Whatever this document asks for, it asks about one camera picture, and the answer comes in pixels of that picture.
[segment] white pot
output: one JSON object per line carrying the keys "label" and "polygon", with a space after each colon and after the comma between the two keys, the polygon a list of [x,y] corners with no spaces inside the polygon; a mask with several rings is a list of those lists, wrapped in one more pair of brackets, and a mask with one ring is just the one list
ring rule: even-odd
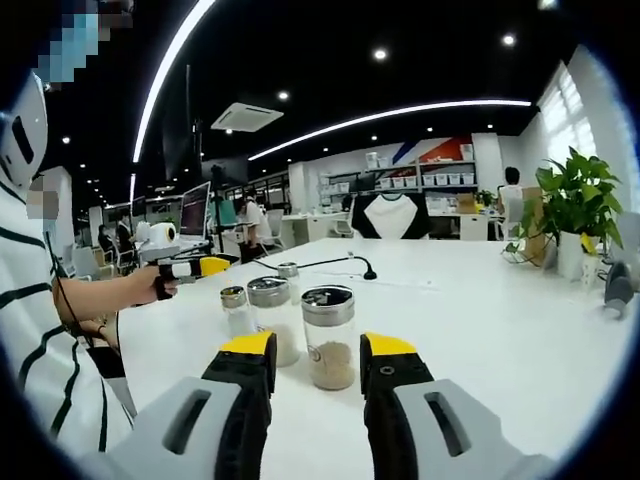
{"label": "white pot", "polygon": [[560,232],[558,246],[558,273],[574,281],[582,277],[582,242],[577,233]]}

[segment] air conditioner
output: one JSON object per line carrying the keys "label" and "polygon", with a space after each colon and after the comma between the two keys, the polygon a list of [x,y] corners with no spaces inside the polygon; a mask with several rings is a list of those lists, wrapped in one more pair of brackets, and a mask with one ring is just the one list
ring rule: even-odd
{"label": "air conditioner", "polygon": [[284,113],[244,103],[233,103],[211,125],[211,130],[257,132],[280,118]]}

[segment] window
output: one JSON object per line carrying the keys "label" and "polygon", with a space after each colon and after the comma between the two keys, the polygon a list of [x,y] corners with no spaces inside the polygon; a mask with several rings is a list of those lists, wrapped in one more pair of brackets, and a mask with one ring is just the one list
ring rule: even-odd
{"label": "window", "polygon": [[564,64],[560,65],[547,88],[540,110],[548,135],[549,158],[564,164],[569,156],[569,147],[586,157],[597,154],[582,99]]}

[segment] jar lid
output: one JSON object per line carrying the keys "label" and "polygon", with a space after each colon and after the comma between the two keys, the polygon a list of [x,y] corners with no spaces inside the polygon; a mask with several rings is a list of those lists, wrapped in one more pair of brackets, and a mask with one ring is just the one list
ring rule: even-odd
{"label": "jar lid", "polygon": [[227,287],[220,290],[220,300],[225,308],[238,308],[247,303],[247,294],[242,287]]}
{"label": "jar lid", "polygon": [[267,276],[255,278],[247,285],[249,302],[259,308],[279,307],[290,298],[285,278]]}
{"label": "jar lid", "polygon": [[317,327],[347,323],[355,314],[353,291],[343,285],[322,285],[302,295],[302,316]]}
{"label": "jar lid", "polygon": [[294,262],[284,262],[278,265],[278,276],[292,278],[298,276],[298,265]]}

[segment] white table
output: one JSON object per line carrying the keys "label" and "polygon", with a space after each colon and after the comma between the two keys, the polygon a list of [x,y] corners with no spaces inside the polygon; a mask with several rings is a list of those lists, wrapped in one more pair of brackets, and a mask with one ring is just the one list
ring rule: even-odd
{"label": "white table", "polygon": [[[408,340],[436,378],[449,378],[502,420],[525,453],[558,459],[606,405],[633,340],[635,317],[602,317],[601,292],[500,258],[497,242],[325,239],[265,259],[299,264],[353,251],[359,261],[302,270],[303,287],[342,283],[359,332]],[[228,339],[218,292],[270,271],[257,264],[181,287],[169,301],[123,311],[120,342],[138,410],[184,376],[200,376]],[[299,338],[300,348],[304,339]],[[359,385],[324,392],[305,361],[280,369],[264,480],[373,479]]]}
{"label": "white table", "polygon": [[347,217],[346,212],[285,215],[282,217],[282,240],[290,248],[327,238],[335,221]]}

